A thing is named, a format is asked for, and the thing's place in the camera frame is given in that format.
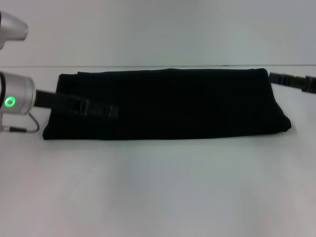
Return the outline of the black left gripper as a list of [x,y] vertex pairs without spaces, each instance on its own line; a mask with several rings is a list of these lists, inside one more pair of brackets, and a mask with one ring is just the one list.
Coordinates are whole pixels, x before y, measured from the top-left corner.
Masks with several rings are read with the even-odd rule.
[[51,109],[56,113],[117,118],[119,107],[87,100],[83,97],[36,90],[35,107]]

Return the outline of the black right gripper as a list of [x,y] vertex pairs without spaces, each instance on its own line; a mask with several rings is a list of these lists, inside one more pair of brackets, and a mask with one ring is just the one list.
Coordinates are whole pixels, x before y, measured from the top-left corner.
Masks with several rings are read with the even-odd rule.
[[298,88],[307,93],[316,92],[316,78],[311,76],[297,77],[270,72],[269,82],[273,84],[281,84],[288,87]]

